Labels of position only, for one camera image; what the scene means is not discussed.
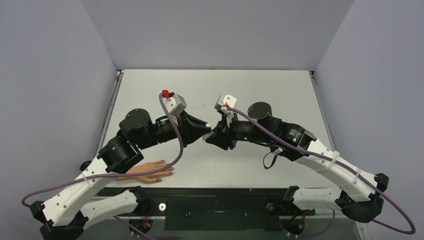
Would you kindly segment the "clear nail polish bottle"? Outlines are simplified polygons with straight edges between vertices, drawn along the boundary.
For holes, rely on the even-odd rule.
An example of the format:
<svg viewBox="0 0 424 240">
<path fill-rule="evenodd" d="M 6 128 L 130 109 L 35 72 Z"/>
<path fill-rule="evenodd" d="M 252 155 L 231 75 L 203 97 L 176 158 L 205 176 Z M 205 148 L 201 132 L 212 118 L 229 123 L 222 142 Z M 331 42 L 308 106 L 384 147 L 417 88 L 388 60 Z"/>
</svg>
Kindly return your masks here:
<svg viewBox="0 0 424 240">
<path fill-rule="evenodd" d="M 212 136 L 213 134 L 214 134 L 213 132 L 209 132 L 209 133 L 207 133 L 207 134 L 203 135 L 203 136 L 202 136 L 202 140 L 203 140 L 204 142 L 206 142 L 206 141 L 207 141 L 207 139 L 208 139 L 210 136 Z"/>
</svg>

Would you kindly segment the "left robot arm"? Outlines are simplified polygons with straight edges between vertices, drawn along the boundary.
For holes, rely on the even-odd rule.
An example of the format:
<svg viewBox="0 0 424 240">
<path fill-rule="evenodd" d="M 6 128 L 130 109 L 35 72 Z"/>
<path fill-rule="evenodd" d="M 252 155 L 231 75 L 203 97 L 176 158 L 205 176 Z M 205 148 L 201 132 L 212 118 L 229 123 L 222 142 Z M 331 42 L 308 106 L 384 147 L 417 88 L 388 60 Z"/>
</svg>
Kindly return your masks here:
<svg viewBox="0 0 424 240">
<path fill-rule="evenodd" d="M 125 188 L 102 200 L 92 198 L 139 163 L 144 158 L 142 150 L 173 139 L 186 147 L 211 131 L 209 123 L 186 112 L 177 118 L 163 116 L 152 122 L 141 108 L 131 110 L 119 128 L 71 185 L 46 201 L 30 205 L 33 217 L 42 223 L 40 232 L 45 240 L 75 240 L 87 228 L 114 216 L 148 214 L 151 201 L 140 186 Z"/>
</svg>

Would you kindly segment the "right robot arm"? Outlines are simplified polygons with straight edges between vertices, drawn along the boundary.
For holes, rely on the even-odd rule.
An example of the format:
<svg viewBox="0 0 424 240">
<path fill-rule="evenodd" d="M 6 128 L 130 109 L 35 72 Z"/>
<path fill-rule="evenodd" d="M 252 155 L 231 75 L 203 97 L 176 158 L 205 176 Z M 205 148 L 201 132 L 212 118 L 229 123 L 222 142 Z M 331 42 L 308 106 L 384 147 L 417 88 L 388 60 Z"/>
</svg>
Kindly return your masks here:
<svg viewBox="0 0 424 240">
<path fill-rule="evenodd" d="M 223 150 L 234 149 L 239 141 L 261 145 L 269 148 L 274 157 L 306 166 L 334 184 L 328 188 L 289 187 L 282 199 L 287 213 L 333 210 L 354 221 L 369 223 L 382 212 L 381 194 L 389 182 L 385 174 L 360 170 L 302 126 L 274 117 L 266 102 L 253 103 L 247 110 L 246 121 L 239 120 L 226 107 L 220 113 L 221 121 L 203 138 L 206 143 Z"/>
</svg>

